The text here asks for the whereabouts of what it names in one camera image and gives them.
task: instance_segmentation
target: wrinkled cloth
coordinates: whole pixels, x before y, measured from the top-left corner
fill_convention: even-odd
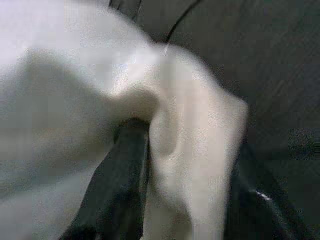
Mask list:
[[[150,123],[143,239],[221,239],[247,105],[97,6],[0,2],[1,239],[58,239],[130,118]]]

